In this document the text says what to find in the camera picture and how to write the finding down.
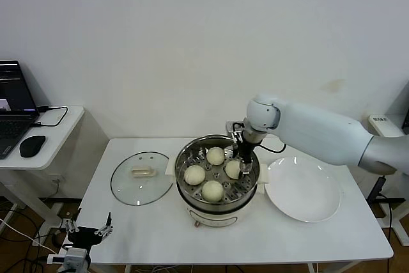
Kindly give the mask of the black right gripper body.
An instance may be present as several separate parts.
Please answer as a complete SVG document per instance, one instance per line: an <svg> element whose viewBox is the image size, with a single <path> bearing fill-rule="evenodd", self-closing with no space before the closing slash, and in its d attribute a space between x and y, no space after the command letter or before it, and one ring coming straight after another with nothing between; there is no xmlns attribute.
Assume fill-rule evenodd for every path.
<svg viewBox="0 0 409 273"><path fill-rule="evenodd" d="M238 147L237 157L243 159L245 162L252 161L252 153L256 147L256 143L250 143L243 139L242 141L237 141L236 146Z"/></svg>

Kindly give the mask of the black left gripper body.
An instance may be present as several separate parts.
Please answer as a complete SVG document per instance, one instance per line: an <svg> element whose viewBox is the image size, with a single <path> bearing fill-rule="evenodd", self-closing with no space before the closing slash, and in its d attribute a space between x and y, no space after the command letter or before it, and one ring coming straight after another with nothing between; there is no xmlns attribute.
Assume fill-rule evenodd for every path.
<svg viewBox="0 0 409 273"><path fill-rule="evenodd" d="M68 241L72 243L72 247L93 247L102 241L102 236L97 231L98 228L79 226L78 231L68 234Z"/></svg>

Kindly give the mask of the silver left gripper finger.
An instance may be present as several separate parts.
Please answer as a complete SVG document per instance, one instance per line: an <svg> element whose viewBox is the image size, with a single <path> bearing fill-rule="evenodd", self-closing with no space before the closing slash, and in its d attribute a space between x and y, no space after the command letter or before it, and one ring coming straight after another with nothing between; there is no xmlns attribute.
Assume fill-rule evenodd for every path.
<svg viewBox="0 0 409 273"><path fill-rule="evenodd" d="M101 227L99 230L97 230L95 234L98 235L99 237L105 238L112 233L112 229L113 229L112 218L111 213L109 212L105 225Z"/></svg>
<svg viewBox="0 0 409 273"><path fill-rule="evenodd" d="M74 212L67 212L66 217L63 218L62 228L66 230L67 233L77 233L79 232L79 227L77 225L77 218L81 212L81 209L78 208Z"/></svg>

